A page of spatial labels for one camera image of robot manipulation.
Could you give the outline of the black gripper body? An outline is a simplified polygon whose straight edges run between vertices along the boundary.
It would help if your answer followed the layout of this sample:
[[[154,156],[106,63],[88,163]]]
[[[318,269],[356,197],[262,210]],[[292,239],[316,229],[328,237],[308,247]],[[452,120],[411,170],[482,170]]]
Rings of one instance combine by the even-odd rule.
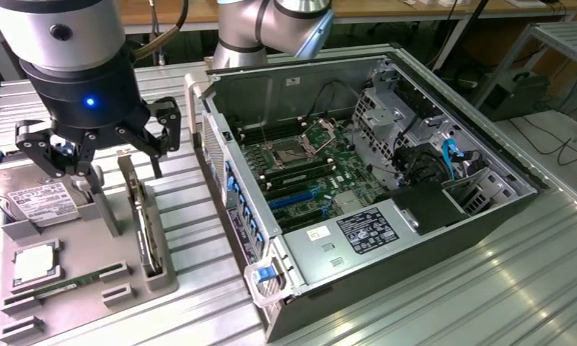
[[[98,148],[126,143],[116,129],[142,133],[151,111],[140,96],[132,53],[120,49],[103,65],[84,71],[52,71],[20,61],[51,115],[54,133],[82,144],[94,134]]]

